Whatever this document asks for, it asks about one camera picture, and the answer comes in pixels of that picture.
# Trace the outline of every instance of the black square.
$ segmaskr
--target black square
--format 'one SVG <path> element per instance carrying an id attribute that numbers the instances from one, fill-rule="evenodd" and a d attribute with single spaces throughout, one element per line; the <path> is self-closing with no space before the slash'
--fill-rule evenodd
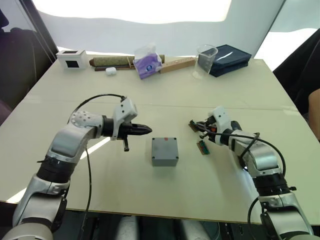
<path id="1" fill-rule="evenodd" d="M 77 61 L 65 61 L 68 68 L 79 68 Z"/>
<path id="2" fill-rule="evenodd" d="M 78 51 L 64 51 L 62 54 L 75 54 Z"/>

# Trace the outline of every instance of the robotic arm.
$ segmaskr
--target robotic arm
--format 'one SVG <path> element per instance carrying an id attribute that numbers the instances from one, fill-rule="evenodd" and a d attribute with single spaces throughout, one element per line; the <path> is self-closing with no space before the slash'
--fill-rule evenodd
<path id="1" fill-rule="evenodd" d="M 129 98 L 121 101 L 112 118 L 87 111 L 73 112 L 68 124 L 54 137 L 38 172 L 33 175 L 13 215 L 13 226 L 2 240 L 52 240 L 67 206 L 65 193 L 70 177 L 87 142 L 101 136 L 123 140 L 129 151 L 128 135 L 152 132 L 146 125 L 131 123 L 138 115 Z"/>
<path id="2" fill-rule="evenodd" d="M 268 144 L 259 141 L 255 134 L 242 131 L 236 121 L 230 121 L 222 106 L 210 112 L 206 121 L 190 124 L 202 132 L 200 138 L 208 136 L 211 142 L 228 146 L 248 171 L 264 209 L 260 218 L 270 239 L 320 239 L 313 236 L 312 227 L 292 192 L 295 187 L 288 187 L 277 156 Z"/>

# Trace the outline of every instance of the wooden ruler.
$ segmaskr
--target wooden ruler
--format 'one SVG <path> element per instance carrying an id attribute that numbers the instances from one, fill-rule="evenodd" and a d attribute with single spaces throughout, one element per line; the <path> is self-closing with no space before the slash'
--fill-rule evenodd
<path id="1" fill-rule="evenodd" d="M 160 70 L 161 74 L 171 72 L 178 69 L 183 69 L 186 67 L 194 66 L 196 63 L 195 57 L 186 57 L 175 61 L 170 61 L 162 64 L 162 68 Z"/>

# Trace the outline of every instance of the small white object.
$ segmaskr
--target small white object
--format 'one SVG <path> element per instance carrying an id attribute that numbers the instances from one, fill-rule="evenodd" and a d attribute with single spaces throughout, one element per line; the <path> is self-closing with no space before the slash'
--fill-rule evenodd
<path id="1" fill-rule="evenodd" d="M 85 69 L 89 63 L 85 50 L 63 50 L 56 56 L 65 69 Z"/>
<path id="2" fill-rule="evenodd" d="M 108 67 L 105 69 L 105 72 L 108 76 L 110 75 L 115 75 L 117 73 L 117 69 L 113 66 L 113 67 Z"/>
<path id="3" fill-rule="evenodd" d="M 181 228 L 186 240 L 210 240 L 205 228 L 197 220 L 181 220 Z"/>

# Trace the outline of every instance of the rolled mat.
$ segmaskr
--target rolled mat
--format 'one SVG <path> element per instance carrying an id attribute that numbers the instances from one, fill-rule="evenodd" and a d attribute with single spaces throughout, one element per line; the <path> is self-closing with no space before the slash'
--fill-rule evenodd
<path id="1" fill-rule="evenodd" d="M 165 55 L 159 55 L 162 63 L 165 62 Z M 107 67 L 107 66 L 125 66 L 133 65 L 135 56 L 100 56 L 94 57 L 89 61 L 93 67 Z"/>

